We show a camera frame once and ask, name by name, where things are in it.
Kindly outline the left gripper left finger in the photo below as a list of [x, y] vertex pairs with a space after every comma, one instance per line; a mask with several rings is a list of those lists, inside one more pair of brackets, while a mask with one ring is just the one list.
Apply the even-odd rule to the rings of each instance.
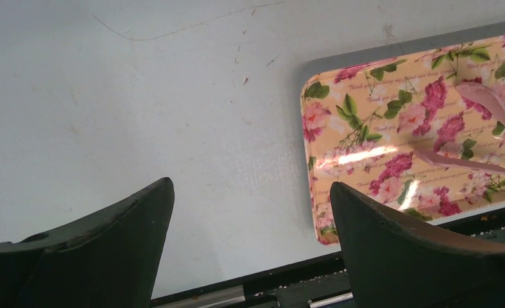
[[0, 243], [0, 307], [149, 307], [175, 203], [171, 179]]

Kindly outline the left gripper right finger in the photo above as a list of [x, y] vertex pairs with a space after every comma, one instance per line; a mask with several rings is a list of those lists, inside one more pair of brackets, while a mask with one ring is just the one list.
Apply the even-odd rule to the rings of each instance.
[[330, 202], [358, 307], [505, 307], [505, 244], [461, 235], [335, 182]]

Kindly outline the pink handled tongs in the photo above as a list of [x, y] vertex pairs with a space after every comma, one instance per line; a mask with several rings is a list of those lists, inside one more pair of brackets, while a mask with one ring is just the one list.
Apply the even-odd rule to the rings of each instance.
[[[491, 88], [479, 83], [462, 82], [455, 86], [462, 98], [469, 99], [485, 107], [496, 120], [505, 126], [505, 104]], [[505, 168], [495, 164], [485, 164], [470, 160], [448, 158], [434, 151], [415, 148], [414, 154], [427, 164], [444, 168], [463, 168], [473, 171], [483, 171], [497, 175], [505, 175]]]

